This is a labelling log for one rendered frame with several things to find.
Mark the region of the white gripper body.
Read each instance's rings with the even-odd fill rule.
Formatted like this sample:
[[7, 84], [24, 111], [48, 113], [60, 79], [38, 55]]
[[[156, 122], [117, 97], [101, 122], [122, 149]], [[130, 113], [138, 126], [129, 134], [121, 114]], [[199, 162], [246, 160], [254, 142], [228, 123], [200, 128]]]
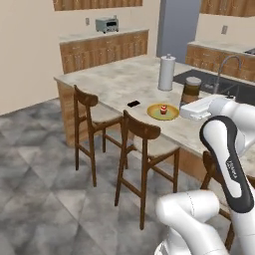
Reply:
[[179, 115], [185, 119], [200, 121], [211, 116], [209, 106], [211, 100], [201, 99], [180, 107]]

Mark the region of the yellow plate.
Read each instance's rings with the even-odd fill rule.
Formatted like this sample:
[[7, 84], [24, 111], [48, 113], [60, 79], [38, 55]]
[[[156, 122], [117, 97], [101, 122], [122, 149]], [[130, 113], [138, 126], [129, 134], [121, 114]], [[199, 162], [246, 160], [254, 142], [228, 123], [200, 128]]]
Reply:
[[[167, 113], [165, 115], [160, 113], [162, 105], [167, 106]], [[153, 104], [147, 108], [147, 114], [158, 121], [172, 121], [179, 116], [179, 109], [169, 104]]]

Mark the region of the wooden island counter body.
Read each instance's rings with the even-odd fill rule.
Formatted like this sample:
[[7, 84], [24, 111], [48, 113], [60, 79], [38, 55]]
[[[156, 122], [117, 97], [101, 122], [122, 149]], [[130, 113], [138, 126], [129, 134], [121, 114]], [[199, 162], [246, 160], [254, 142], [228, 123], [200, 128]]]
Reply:
[[[74, 121], [74, 89], [62, 82], [58, 82], [59, 99], [62, 110], [62, 120], [66, 134], [66, 142], [70, 147], [75, 143]], [[183, 147], [180, 149], [179, 168], [190, 176], [202, 181], [206, 169], [203, 165], [202, 156], [195, 155]]]

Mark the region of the brown glass jar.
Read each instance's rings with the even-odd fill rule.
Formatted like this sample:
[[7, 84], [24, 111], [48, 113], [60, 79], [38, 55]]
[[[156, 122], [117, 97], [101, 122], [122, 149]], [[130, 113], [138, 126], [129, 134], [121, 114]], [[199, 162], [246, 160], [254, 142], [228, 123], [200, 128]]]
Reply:
[[180, 104], [186, 105], [198, 100], [201, 80], [196, 77], [188, 77], [185, 79]]

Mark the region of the dark sink basin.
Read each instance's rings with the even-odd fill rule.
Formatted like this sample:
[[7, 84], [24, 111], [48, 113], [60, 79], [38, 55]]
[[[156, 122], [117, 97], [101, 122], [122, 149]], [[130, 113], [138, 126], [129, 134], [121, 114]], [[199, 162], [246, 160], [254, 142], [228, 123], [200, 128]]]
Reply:
[[[200, 90], [212, 94], [216, 84], [217, 76], [209, 73], [191, 69], [182, 74], [176, 75], [173, 80], [180, 84], [185, 84], [188, 77], [196, 77], [201, 80]], [[248, 104], [255, 107], [255, 86], [243, 82], [234, 81], [221, 77], [219, 80], [217, 93], [219, 95], [234, 97], [235, 101], [240, 104]]]

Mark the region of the white paper towel roll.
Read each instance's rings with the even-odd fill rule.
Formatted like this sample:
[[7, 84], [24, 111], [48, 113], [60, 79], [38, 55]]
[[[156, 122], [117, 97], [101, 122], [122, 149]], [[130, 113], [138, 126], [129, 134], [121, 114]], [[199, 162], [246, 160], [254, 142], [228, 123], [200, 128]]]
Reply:
[[158, 89], [161, 91], [171, 91], [175, 68], [175, 58], [170, 54], [160, 58], [160, 68], [158, 77]]

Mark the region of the wooden base cabinets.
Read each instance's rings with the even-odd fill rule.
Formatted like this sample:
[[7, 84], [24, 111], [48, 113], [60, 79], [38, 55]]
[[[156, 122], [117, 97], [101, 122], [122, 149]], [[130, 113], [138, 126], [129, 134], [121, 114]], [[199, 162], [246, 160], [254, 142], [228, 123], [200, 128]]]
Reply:
[[65, 74], [147, 54], [148, 30], [116, 32], [60, 44]]
[[229, 56], [231, 59], [223, 65], [222, 74], [255, 82], [255, 56], [188, 44], [185, 63], [217, 73], [222, 62]]

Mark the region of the wooden bar stool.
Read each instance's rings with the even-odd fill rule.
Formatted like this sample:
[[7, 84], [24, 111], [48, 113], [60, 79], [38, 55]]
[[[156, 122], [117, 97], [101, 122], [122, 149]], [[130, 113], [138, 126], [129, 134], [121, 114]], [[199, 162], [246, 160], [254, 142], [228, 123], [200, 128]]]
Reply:
[[[115, 205], [119, 204], [121, 186], [124, 185], [140, 198], [139, 228], [144, 228], [145, 200], [147, 175], [154, 170], [173, 184], [173, 192], [177, 192], [180, 147], [172, 141], [163, 138], [160, 127], [138, 121], [127, 111], [124, 111], [122, 122], [122, 150], [117, 180]], [[136, 150], [141, 153], [140, 189], [124, 179], [124, 167], [128, 162], [128, 154]], [[173, 157], [173, 175], [169, 175], [157, 165], [169, 157]]]
[[[79, 151], [82, 151], [91, 160], [93, 186], [97, 186], [96, 158], [95, 158], [95, 133], [100, 131], [103, 138], [103, 151], [106, 151], [106, 140], [118, 147], [122, 145], [107, 134], [107, 128], [121, 125], [123, 116], [120, 113], [99, 103], [96, 95], [88, 94], [74, 86], [74, 120], [75, 120], [75, 163], [79, 169]], [[80, 143], [80, 125], [87, 124], [89, 149]]]
[[[206, 174], [205, 174], [205, 177], [203, 179], [200, 189], [208, 189], [208, 190], [213, 191], [216, 194], [216, 196], [219, 199], [219, 203], [220, 203], [219, 214], [230, 221], [229, 230], [228, 230], [227, 237], [225, 240], [225, 247], [228, 251], [230, 251], [235, 234], [234, 234], [233, 224], [231, 221], [230, 212], [228, 209], [225, 194], [224, 194], [222, 186], [221, 186], [223, 178], [217, 172], [216, 164], [215, 164], [214, 159], [209, 151], [205, 151], [203, 153], [202, 159], [203, 159], [204, 167], [206, 169]], [[250, 176], [250, 175], [246, 175], [246, 176], [247, 176], [249, 182], [252, 184], [252, 186], [255, 189], [255, 177]]]

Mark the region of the grey fridge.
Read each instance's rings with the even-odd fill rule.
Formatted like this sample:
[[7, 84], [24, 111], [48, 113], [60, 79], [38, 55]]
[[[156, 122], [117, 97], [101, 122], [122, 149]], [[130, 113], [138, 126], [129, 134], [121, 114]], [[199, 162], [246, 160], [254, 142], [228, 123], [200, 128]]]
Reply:
[[187, 44], [195, 39], [201, 0], [160, 0], [156, 55], [185, 63]]

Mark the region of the grey toaster oven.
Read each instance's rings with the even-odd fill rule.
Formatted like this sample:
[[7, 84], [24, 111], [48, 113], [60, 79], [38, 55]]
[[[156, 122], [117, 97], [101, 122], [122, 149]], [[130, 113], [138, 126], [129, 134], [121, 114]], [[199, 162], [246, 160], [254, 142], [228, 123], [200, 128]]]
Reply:
[[96, 20], [96, 30], [104, 34], [109, 32], [117, 32], [119, 30], [119, 19], [114, 16], [112, 18], [105, 17]]

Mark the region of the wooden wall cabinets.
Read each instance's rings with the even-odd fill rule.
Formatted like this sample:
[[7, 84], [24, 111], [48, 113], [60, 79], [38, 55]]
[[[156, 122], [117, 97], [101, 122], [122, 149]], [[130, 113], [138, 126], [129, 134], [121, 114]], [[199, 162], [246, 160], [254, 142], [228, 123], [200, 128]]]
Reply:
[[140, 7], [143, 0], [53, 0], [55, 11]]
[[255, 0], [201, 0], [201, 14], [255, 17]]

